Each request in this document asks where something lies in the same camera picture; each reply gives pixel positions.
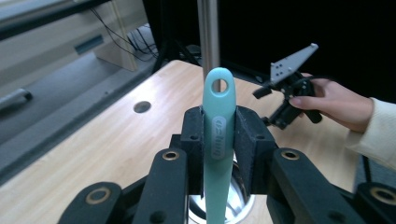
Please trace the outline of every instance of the black cable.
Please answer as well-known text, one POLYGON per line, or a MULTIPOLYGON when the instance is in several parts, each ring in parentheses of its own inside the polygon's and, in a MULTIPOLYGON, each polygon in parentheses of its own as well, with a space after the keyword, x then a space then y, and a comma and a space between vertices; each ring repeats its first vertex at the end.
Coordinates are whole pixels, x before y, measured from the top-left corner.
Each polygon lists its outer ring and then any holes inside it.
POLYGON ((146 42, 145 37, 143 37, 143 35, 139 29, 137 29, 137 32, 140 34, 140 37, 142 38, 142 40, 143 40, 144 44, 146 45, 146 47, 148 48, 149 52, 154 56, 154 58, 157 58, 158 55, 156 53, 154 53, 154 51, 152 51, 150 45, 148 44, 148 42, 146 42))
POLYGON ((139 44, 137 41, 139 41, 140 43, 144 43, 143 41, 141 41, 141 40, 138 40, 138 38, 134 35, 134 34, 131 34, 131 36, 132 36, 132 38, 133 38, 133 41, 134 41, 134 44, 136 45, 136 50, 137 51, 139 51, 139 52, 141 52, 141 53, 143 53, 143 54, 148 54, 148 55, 151 55, 153 58, 158 58, 158 55, 151 49, 151 47, 153 46, 154 48, 156 48, 155 47, 155 45, 153 44, 153 45, 149 45, 149 44, 147 44, 143 49, 140 47, 140 45, 141 44, 139 44))
POLYGON ((131 37, 129 37, 129 36, 127 36, 127 37, 128 37, 128 40, 129 40, 129 44, 132 46, 132 48, 134 48, 134 50, 137 50, 138 46, 134 45, 134 42, 132 41, 131 37))
POLYGON ((363 168, 364 168, 364 173, 366 175, 366 182, 372 182, 370 161, 366 156, 361 156, 361 157, 363 158, 363 168))
POLYGON ((144 53, 144 54, 149 54, 149 52, 145 52, 143 49, 140 48, 140 45, 137 43, 136 37, 134 36, 133 32, 131 32, 131 37, 132 37, 131 43, 134 45, 135 50, 140 51, 141 53, 144 53))
POLYGON ((124 39, 122 36, 118 35, 118 34, 117 34, 116 32, 114 32, 112 29, 110 29, 110 27, 108 27, 108 26, 105 24, 105 22, 102 20, 102 17, 99 15, 99 13, 98 13, 95 9, 91 8, 91 12, 92 12, 92 13, 96 16, 96 18, 105 26, 108 35, 111 37, 111 39, 113 40, 113 42, 114 42, 115 45, 117 45, 120 49, 124 50, 125 52, 127 52, 127 53, 133 55, 137 60, 140 60, 140 61, 142 61, 142 62, 148 62, 148 61, 150 60, 150 59, 143 60, 143 59, 137 57, 135 54, 133 54, 133 53, 132 53, 131 51, 129 51, 128 49, 125 49, 125 48, 123 48, 122 46, 120 46, 119 43, 117 43, 117 41, 114 39, 114 37, 113 37, 112 34, 118 36, 120 39, 122 39, 123 41, 125 41, 125 42, 128 43, 128 44, 131 44, 131 43, 130 43, 128 40, 124 39))

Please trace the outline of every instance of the black mount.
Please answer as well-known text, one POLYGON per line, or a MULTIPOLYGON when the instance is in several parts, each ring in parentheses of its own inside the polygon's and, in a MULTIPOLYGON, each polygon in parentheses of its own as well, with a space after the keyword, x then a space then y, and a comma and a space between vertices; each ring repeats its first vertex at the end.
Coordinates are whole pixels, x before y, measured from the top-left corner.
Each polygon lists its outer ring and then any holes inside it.
MULTIPOLYGON (((59 223, 187 223, 188 196, 203 191, 203 129, 202 108, 186 111, 182 133, 157 153, 147 176, 125 189, 88 186, 59 223)), ((242 106, 234 150, 247 194, 267 195, 274 223, 396 223, 396 189, 374 182, 356 193, 337 188, 304 153, 279 148, 259 116, 242 106)))
POLYGON ((295 72, 291 76, 283 79, 276 85, 271 81, 263 83, 262 87, 253 92, 253 95, 260 99, 274 91, 281 91, 284 94, 282 105, 271 115, 270 118, 262 118, 262 121, 268 125, 274 125, 280 129, 285 129, 299 115, 305 113, 313 123, 319 123, 322 116, 317 110, 302 110, 292 106, 289 99, 293 96, 315 96, 315 90, 308 79, 300 72, 295 72))
POLYGON ((194 56, 187 50, 187 48, 175 38, 175 27, 172 22, 171 8, 168 6, 169 0, 160 0, 161 2, 161 28, 163 33, 163 42, 159 48, 160 53, 157 61, 154 64, 152 73, 157 72, 163 65, 163 61, 168 59, 180 60, 180 52, 189 60, 190 63, 200 66, 194 56))

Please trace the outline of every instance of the cable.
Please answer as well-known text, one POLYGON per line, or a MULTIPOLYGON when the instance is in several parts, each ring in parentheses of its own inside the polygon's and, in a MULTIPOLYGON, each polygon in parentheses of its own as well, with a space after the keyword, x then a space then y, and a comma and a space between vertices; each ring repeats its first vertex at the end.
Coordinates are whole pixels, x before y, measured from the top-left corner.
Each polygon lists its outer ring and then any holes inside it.
POLYGON ((150 54, 150 53, 149 53, 149 50, 148 50, 148 51, 144 51, 144 49, 141 49, 141 48, 140 48, 139 44, 138 44, 137 41, 136 41, 136 37, 134 36, 134 33, 133 33, 133 32, 131 32, 131 37, 132 37, 132 39, 131 39, 131 44, 134 45, 135 50, 140 51, 140 52, 142 52, 142 53, 144 53, 144 54, 150 54))
POLYGON ((148 61, 150 60, 150 59, 143 60, 143 59, 139 58, 137 55, 135 55, 133 52, 131 52, 131 51, 129 51, 128 49, 125 49, 125 48, 123 48, 122 46, 120 46, 119 43, 117 43, 117 41, 114 39, 114 37, 113 37, 112 34, 118 36, 121 40, 125 41, 126 43, 128 43, 128 44, 130 44, 130 45, 131 45, 131 43, 130 43, 128 40, 126 40, 125 38, 123 38, 122 36, 118 35, 118 34, 117 34, 116 32, 114 32, 112 29, 110 29, 110 27, 108 27, 108 26, 105 24, 105 22, 103 21, 102 17, 99 15, 99 13, 98 13, 94 8, 91 8, 91 12, 92 12, 92 13, 96 16, 96 18, 105 26, 108 35, 111 37, 111 39, 113 40, 113 42, 114 42, 115 45, 117 45, 120 49, 124 50, 125 52, 127 52, 127 53, 133 55, 137 60, 140 60, 140 61, 142 61, 142 62, 148 62, 148 61))
POLYGON ((370 161, 366 156, 361 156, 361 157, 363 158, 363 168, 364 168, 364 173, 366 175, 366 182, 372 182, 370 161))
POLYGON ((151 49, 151 47, 149 46, 149 44, 146 42, 146 39, 143 37, 142 33, 140 32, 139 29, 137 29, 137 32, 140 34, 140 37, 142 38, 143 42, 145 43, 146 47, 148 48, 149 52, 155 57, 157 58, 158 55, 156 53, 154 53, 151 49))

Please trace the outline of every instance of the metal pole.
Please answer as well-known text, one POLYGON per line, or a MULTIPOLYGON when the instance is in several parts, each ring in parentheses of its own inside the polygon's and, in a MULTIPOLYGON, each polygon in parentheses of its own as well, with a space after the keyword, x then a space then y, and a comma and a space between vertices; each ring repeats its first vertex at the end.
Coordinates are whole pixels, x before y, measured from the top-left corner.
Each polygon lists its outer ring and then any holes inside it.
MULTIPOLYGON (((197 0, 198 19, 204 80, 215 67, 220 66, 218 0, 197 0)), ((213 90, 220 91, 220 81, 213 83, 213 90)))

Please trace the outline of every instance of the hand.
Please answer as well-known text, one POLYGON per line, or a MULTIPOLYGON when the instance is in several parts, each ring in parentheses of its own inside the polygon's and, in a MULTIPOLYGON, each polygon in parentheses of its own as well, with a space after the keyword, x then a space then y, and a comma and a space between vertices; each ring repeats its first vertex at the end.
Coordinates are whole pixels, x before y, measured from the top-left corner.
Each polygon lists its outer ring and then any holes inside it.
POLYGON ((373 115, 373 100, 358 95, 329 79, 312 79, 316 96, 296 96, 290 99, 294 107, 319 110, 348 129, 364 133, 373 115))

